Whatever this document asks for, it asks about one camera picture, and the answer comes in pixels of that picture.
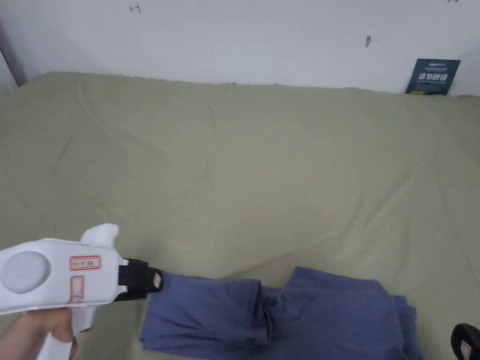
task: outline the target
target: chinese characters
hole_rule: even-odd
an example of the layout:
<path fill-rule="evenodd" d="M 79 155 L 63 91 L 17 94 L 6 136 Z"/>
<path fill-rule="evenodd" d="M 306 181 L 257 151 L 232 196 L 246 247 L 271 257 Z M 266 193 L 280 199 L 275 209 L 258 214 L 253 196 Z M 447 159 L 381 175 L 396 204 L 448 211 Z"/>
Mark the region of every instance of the chinese characters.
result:
<path fill-rule="evenodd" d="M 448 78 L 448 74 L 432 74 L 427 72 L 421 72 L 419 76 L 419 80 L 440 80 L 446 81 Z"/>

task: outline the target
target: finger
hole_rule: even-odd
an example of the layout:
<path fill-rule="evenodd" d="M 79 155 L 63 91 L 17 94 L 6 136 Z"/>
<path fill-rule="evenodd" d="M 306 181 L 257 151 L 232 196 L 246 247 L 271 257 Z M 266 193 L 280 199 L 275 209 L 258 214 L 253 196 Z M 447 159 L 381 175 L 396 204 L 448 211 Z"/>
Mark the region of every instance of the finger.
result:
<path fill-rule="evenodd" d="M 72 344 L 72 349 L 70 350 L 69 360 L 72 360 L 75 357 L 75 354 L 77 353 L 77 349 L 78 349 L 77 339 L 74 338 L 73 339 L 73 344 Z"/>
<path fill-rule="evenodd" d="M 52 336 L 58 341 L 69 343 L 74 339 L 72 330 L 72 311 L 66 309 L 53 310 L 55 313 L 50 318 L 50 330 Z"/>

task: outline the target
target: mattress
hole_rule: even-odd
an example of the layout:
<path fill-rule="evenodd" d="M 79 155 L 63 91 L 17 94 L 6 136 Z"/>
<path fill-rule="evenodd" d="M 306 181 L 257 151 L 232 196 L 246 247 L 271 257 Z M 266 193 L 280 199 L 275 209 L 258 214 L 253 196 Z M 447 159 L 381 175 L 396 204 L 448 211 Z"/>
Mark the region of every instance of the mattress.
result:
<path fill-rule="evenodd" d="M 0 247 L 110 222 L 123 257 L 174 273 L 377 279 L 417 308 L 426 358 L 452 359 L 453 327 L 480 326 L 479 114 L 473 97 L 46 74 L 0 99 Z M 77 358 L 172 358 L 142 351 L 145 308 L 100 307 Z"/>

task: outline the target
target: sticker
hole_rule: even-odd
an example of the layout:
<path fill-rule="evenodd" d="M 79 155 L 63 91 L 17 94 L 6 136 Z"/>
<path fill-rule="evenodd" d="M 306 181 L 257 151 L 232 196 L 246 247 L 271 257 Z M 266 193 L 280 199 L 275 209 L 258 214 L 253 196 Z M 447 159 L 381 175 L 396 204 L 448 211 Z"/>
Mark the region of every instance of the sticker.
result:
<path fill-rule="evenodd" d="M 470 359 L 470 354 L 472 353 L 472 347 L 463 340 L 462 340 L 462 345 L 460 345 L 460 351 L 462 352 L 464 360 Z"/>
<path fill-rule="evenodd" d="M 406 94 L 447 95 L 460 60 L 417 59 Z"/>
<path fill-rule="evenodd" d="M 79 303 L 84 301 L 84 277 L 72 276 L 70 279 L 70 301 L 69 303 Z"/>
<path fill-rule="evenodd" d="M 70 270 L 97 270 L 102 267 L 100 256 L 72 256 L 70 258 Z"/>

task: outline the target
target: folded clothing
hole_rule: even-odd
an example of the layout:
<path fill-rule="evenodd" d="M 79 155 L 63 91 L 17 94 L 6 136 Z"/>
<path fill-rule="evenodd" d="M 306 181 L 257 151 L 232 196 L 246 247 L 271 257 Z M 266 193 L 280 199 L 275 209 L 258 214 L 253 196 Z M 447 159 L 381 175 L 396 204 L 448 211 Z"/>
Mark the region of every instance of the folded clothing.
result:
<path fill-rule="evenodd" d="M 208 360 L 423 359 L 415 308 L 378 281 L 302 267 L 283 289 L 163 275 L 140 336 L 145 350 Z"/>

